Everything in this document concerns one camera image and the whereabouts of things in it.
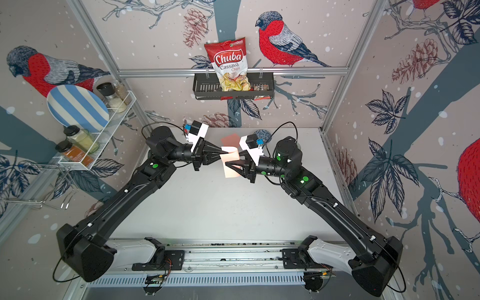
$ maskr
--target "spice jar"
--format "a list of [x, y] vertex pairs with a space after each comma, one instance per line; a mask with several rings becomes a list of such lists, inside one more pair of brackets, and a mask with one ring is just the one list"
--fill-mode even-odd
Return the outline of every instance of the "spice jar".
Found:
[[63, 156], [71, 159], [74, 162], [82, 162], [82, 165], [88, 167], [93, 163], [93, 158], [88, 156], [82, 149], [72, 144], [72, 142], [65, 140], [61, 141], [55, 146], [55, 150], [62, 153]]
[[63, 133], [67, 136], [67, 140], [80, 147], [85, 152], [90, 150], [88, 154], [98, 150], [99, 145], [95, 142], [95, 137], [93, 137], [87, 129], [80, 129], [77, 126], [72, 125], [63, 129]]
[[112, 83], [112, 85], [117, 96], [120, 97], [120, 99], [124, 100], [124, 103], [126, 105], [129, 105], [131, 99], [130, 98], [127, 99], [128, 91], [127, 91], [127, 88], [123, 85], [123, 83], [119, 82], [118, 80], [115, 80]]
[[108, 105], [115, 110], [115, 113], [121, 113], [127, 109], [123, 100], [115, 93], [113, 85], [110, 82], [100, 84], [96, 89], [105, 97]]

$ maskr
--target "blue and white plate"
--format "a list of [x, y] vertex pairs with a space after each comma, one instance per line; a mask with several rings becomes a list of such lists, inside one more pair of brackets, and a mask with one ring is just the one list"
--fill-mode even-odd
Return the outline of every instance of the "blue and white plate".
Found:
[[89, 90], [71, 84], [53, 88], [47, 96], [50, 113], [64, 126], [76, 125], [99, 132], [108, 123], [105, 104]]

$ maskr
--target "bird illustration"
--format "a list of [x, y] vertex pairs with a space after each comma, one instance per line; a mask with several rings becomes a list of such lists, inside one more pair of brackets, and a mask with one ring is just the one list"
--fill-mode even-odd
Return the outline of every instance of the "bird illustration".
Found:
[[432, 5], [434, 5], [435, 3], [439, 2], [439, 1], [440, 0], [408, 0], [408, 2], [412, 3], [413, 10], [408, 15], [407, 19], [410, 20], [410, 16], [415, 11], [415, 9], [423, 10], [423, 19], [421, 19], [420, 22], [425, 20], [425, 19], [430, 19], [430, 16], [427, 16], [426, 10], [427, 10], [427, 8], [431, 7]]
[[[480, 139], [468, 146], [460, 156], [457, 167], [458, 174], [458, 193], [447, 192], [440, 186], [437, 178], [429, 177], [436, 182], [440, 195], [434, 199], [439, 202], [442, 195], [445, 193], [457, 199], [460, 199], [472, 213], [472, 215], [480, 222]], [[458, 228], [454, 231], [460, 233], [468, 243], [468, 249], [463, 249], [465, 252], [472, 253], [472, 243], [480, 238], [480, 232], [473, 238], [468, 238]]]
[[312, 61], [324, 67], [329, 65], [307, 49], [301, 38], [291, 32], [278, 12], [264, 12], [258, 17], [260, 51], [275, 65], [289, 65], [299, 61]]
[[110, 72], [85, 67], [73, 60], [59, 60], [38, 53], [28, 46], [18, 46], [7, 55], [14, 77], [22, 75], [43, 96], [57, 85], [74, 84], [92, 91], [95, 82]]

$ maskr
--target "white table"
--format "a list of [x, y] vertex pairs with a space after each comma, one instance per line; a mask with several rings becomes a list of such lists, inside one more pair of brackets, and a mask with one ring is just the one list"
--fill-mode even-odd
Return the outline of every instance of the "white table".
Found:
[[[236, 133], [241, 137], [255, 130], [209, 128], [205, 139], [222, 146], [220, 139], [225, 136]], [[298, 131], [303, 166], [342, 201], [318, 129]], [[181, 131], [172, 128], [172, 132], [179, 142], [185, 142]], [[269, 150], [273, 151], [276, 143], [286, 136], [295, 137], [295, 129], [278, 130], [268, 144]], [[160, 190], [138, 205], [111, 238], [155, 237], [210, 243], [303, 240], [309, 235], [325, 241], [342, 241], [316, 213], [263, 176], [258, 175], [255, 184], [243, 177], [225, 178], [219, 160], [202, 166], [198, 172], [191, 165], [177, 169]]]

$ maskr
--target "wallpaper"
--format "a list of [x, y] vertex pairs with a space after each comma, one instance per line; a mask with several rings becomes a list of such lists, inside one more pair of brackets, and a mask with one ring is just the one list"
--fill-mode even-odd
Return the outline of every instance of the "wallpaper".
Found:
[[479, 297], [479, 18], [391, 0], [327, 133], [361, 219], [404, 244], [406, 299]]
[[[246, 38], [249, 67], [345, 66], [372, 1], [86, 0], [84, 4], [121, 69], [202, 69], [211, 68], [206, 43], [241, 37]], [[171, 120], [266, 128], [289, 117], [300, 127], [321, 126], [339, 80], [340, 76], [277, 76], [274, 100], [210, 100], [208, 104], [191, 97], [192, 78], [130, 79], [129, 83], [149, 97], [142, 98], [148, 110], [161, 111]]]
[[[75, 84], [98, 94], [95, 87], [112, 78], [65, 1], [1, 3], [0, 39], [0, 194], [17, 197], [40, 172], [28, 162], [50, 161], [55, 144], [65, 139], [62, 125], [48, 110], [48, 92], [60, 84]], [[68, 284], [51, 279], [60, 256], [57, 228], [76, 224], [129, 180], [144, 146], [140, 128], [130, 111], [92, 171], [71, 172], [80, 191], [67, 210], [28, 212], [0, 248], [0, 268], [5, 270], [0, 298], [63, 296]], [[58, 206], [71, 188], [60, 177], [52, 184], [49, 204]], [[0, 222], [13, 205], [0, 203]], [[56, 278], [72, 276], [71, 269], [60, 264]]]

